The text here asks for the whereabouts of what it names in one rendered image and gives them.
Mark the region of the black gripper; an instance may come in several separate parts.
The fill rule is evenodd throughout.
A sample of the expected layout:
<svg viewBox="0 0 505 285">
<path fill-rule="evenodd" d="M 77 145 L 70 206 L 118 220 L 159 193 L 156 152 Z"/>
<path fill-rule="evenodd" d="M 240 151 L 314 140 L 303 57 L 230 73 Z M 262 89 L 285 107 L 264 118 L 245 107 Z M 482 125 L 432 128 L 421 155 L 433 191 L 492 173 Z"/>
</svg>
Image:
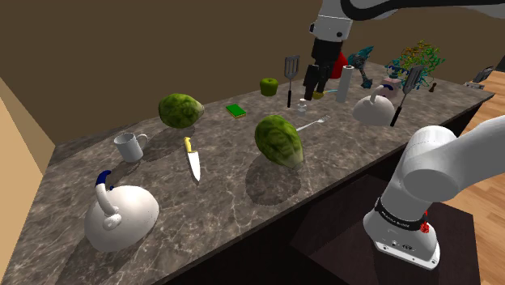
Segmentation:
<svg viewBox="0 0 505 285">
<path fill-rule="evenodd" d="M 324 92 L 325 84 L 333 73 L 333 65 L 322 64 L 326 62 L 334 64 L 341 52 L 342 42 L 314 39 L 311 56 L 315 59 L 315 65 L 308 66 L 304 77 L 305 100 L 312 99 L 315 88 L 318 93 Z"/>
</svg>

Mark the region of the red cone shaped object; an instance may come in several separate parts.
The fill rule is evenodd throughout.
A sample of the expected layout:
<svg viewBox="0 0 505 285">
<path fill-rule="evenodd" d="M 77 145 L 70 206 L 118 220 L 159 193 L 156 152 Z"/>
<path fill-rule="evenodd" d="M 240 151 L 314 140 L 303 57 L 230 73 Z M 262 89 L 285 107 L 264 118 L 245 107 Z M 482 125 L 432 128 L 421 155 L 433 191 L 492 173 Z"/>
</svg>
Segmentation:
<svg viewBox="0 0 505 285">
<path fill-rule="evenodd" d="M 342 69 L 348 65 L 348 61 L 343 53 L 339 53 L 338 59 L 333 64 L 333 71 L 330 76 L 331 79 L 339 79 L 342 76 Z"/>
</svg>

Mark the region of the white paper towel roll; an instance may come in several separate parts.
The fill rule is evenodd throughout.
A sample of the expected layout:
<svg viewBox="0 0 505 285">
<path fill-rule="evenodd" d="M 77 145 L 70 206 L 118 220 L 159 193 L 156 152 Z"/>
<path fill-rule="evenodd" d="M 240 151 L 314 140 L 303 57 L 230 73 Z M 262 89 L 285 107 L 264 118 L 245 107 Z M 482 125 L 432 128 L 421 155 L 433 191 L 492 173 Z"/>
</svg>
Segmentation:
<svg viewBox="0 0 505 285">
<path fill-rule="evenodd" d="M 346 101 L 346 96 L 350 88 L 350 82 L 352 79 L 353 70 L 354 67 L 351 65 L 342 67 L 342 74 L 335 95 L 336 101 L 339 103 L 344 103 Z"/>
</svg>

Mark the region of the silver fork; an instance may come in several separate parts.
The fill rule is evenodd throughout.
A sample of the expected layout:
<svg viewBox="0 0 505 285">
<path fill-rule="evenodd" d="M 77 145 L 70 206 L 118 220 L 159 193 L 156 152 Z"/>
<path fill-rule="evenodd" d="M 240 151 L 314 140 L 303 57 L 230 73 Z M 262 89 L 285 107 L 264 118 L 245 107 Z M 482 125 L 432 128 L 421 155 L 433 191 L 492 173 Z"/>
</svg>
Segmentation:
<svg viewBox="0 0 505 285">
<path fill-rule="evenodd" d="M 330 118 L 331 118 L 331 116 L 330 116 L 330 115 L 323 116 L 322 118 L 320 118 L 320 119 L 318 119 L 318 120 L 316 120 L 316 121 L 313 121 L 313 122 L 308 123 L 308 124 L 306 124 L 306 125 L 303 125 L 303 126 L 301 126 L 301 127 L 299 127 L 299 128 L 296 128 L 296 131 L 297 131 L 297 132 L 299 132 L 299 131 L 301 131 L 301 130 L 303 130 L 303 129 L 305 129 L 305 128 L 307 128 L 307 127 L 311 126 L 311 125 L 314 125 L 314 124 L 324 123 L 324 122 L 326 122 L 326 121 L 327 121 L 328 119 L 330 119 Z"/>
</svg>

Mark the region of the green apple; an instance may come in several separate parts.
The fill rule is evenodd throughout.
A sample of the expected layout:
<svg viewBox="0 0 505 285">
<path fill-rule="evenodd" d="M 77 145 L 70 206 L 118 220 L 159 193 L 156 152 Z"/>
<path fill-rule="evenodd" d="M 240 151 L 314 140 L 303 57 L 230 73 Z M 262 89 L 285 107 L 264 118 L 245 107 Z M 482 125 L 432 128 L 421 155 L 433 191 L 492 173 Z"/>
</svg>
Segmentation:
<svg viewBox="0 0 505 285">
<path fill-rule="evenodd" d="M 278 90 L 278 81 L 274 78 L 264 78 L 260 81 L 260 91 L 263 96 L 274 96 Z"/>
</svg>

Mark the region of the small white kettle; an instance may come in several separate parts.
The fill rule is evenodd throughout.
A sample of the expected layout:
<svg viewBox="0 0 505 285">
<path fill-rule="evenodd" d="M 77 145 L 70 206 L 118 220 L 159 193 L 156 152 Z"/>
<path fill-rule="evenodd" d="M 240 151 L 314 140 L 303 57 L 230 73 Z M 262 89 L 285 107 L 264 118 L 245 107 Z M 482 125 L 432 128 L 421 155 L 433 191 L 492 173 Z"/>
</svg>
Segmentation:
<svg viewBox="0 0 505 285">
<path fill-rule="evenodd" d="M 353 108 L 353 118 L 366 125 L 390 125 L 395 108 L 392 102 L 381 95 L 383 89 L 392 91 L 389 84 L 379 85 L 370 96 L 363 97 Z"/>
</svg>

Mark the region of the green lettuce head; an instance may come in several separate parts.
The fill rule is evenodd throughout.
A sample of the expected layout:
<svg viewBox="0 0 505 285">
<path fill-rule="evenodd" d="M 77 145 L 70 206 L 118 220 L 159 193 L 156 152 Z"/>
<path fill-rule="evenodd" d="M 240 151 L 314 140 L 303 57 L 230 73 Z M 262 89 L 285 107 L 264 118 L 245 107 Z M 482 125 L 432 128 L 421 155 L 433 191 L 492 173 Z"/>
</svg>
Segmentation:
<svg viewBox="0 0 505 285">
<path fill-rule="evenodd" d="M 303 146 L 295 127 L 280 115 L 264 117 L 255 129 L 259 151 L 271 162 L 291 169 L 303 164 Z"/>
<path fill-rule="evenodd" d="M 159 102 L 161 121 L 172 128 L 184 129 L 193 125 L 205 112 L 204 106 L 193 97 L 173 93 Z"/>
</svg>

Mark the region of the pink white box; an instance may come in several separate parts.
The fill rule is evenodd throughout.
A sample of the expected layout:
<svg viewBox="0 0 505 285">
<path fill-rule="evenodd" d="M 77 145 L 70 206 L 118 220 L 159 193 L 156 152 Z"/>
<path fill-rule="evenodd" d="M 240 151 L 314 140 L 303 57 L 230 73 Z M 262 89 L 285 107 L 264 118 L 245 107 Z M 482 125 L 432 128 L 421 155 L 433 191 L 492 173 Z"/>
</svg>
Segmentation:
<svg viewBox="0 0 505 285">
<path fill-rule="evenodd" d="M 401 90 L 401 80 L 399 78 L 387 77 L 381 81 L 381 84 L 382 85 L 389 85 L 393 88 L 392 90 L 390 90 L 389 88 L 384 87 L 382 89 L 382 91 L 380 92 L 381 96 L 385 96 L 386 98 L 388 98 L 390 100 L 392 98 L 396 97 L 398 94 L 398 91 Z"/>
</svg>

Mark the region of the green yellow sponge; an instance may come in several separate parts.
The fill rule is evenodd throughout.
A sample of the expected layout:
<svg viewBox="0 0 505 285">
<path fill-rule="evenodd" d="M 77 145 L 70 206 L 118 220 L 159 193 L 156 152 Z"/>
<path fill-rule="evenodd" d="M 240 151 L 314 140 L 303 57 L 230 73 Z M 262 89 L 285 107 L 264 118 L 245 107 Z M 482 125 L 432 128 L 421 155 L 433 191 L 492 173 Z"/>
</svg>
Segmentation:
<svg viewBox="0 0 505 285">
<path fill-rule="evenodd" d="M 238 104 L 230 104 L 230 105 L 226 106 L 226 110 L 234 118 L 245 117 L 247 114 Z"/>
</svg>

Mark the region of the colourful wiry plant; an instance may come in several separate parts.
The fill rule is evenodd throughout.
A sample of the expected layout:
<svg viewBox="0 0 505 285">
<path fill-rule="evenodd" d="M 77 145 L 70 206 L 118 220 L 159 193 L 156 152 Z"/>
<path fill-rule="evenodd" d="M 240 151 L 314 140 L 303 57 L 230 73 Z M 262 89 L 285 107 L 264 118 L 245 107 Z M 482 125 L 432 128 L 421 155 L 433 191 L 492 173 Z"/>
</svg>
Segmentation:
<svg viewBox="0 0 505 285">
<path fill-rule="evenodd" d="M 445 59 L 439 57 L 439 48 L 420 40 L 414 47 L 406 47 L 401 51 L 401 55 L 391 60 L 384 67 L 387 74 L 401 80 L 404 86 L 410 70 L 415 66 L 424 66 L 419 80 L 416 82 L 415 89 L 420 87 L 429 87 L 434 80 L 431 72 L 437 66 L 444 63 Z"/>
</svg>

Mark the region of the grey appliance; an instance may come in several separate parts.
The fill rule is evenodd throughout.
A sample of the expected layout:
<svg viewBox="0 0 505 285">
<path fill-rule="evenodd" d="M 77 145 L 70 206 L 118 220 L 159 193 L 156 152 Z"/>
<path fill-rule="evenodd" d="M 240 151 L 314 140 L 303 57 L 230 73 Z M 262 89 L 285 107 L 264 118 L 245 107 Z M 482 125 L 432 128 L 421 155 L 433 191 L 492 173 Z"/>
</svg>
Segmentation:
<svg viewBox="0 0 505 285">
<path fill-rule="evenodd" d="M 482 81 L 486 80 L 493 70 L 494 70 L 493 66 L 488 66 L 487 68 L 479 71 L 471 81 L 465 82 L 465 86 L 483 90 L 485 86 L 482 84 Z"/>
</svg>

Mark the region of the dark robot stand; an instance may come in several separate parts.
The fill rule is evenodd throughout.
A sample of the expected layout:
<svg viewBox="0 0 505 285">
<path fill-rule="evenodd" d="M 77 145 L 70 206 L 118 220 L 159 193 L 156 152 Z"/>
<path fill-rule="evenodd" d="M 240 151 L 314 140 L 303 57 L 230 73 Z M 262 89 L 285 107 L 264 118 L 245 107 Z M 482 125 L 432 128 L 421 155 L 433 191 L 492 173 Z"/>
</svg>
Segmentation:
<svg viewBox="0 0 505 285">
<path fill-rule="evenodd" d="M 443 203 L 427 211 L 440 260 L 433 270 L 381 253 L 363 228 L 363 217 L 386 187 L 365 176 L 315 204 L 291 246 L 322 272 L 309 285 L 481 285 L 473 216 Z"/>
</svg>

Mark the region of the white mug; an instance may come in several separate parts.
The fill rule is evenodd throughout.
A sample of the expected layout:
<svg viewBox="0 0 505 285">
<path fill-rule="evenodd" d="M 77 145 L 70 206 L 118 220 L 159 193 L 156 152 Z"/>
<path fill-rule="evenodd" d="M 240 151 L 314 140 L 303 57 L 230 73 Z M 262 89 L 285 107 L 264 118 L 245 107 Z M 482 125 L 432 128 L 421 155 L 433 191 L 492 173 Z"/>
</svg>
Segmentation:
<svg viewBox="0 0 505 285">
<path fill-rule="evenodd" d="M 127 163 L 136 162 L 143 157 L 143 148 L 148 141 L 149 138 L 146 134 L 135 135 L 133 133 L 120 134 L 113 140 L 122 158 Z"/>
</svg>

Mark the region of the yellow handled kitchen knife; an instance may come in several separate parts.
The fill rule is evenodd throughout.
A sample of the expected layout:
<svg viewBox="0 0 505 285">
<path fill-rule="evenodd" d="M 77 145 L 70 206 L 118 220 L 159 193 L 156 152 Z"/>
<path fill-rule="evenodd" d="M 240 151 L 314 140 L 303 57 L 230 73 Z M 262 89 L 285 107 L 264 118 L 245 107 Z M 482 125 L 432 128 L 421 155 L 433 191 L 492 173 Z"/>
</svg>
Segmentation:
<svg viewBox="0 0 505 285">
<path fill-rule="evenodd" d="M 189 168 L 196 181 L 201 180 L 201 165 L 198 151 L 192 149 L 190 137 L 184 138 L 186 156 L 189 162 Z"/>
</svg>

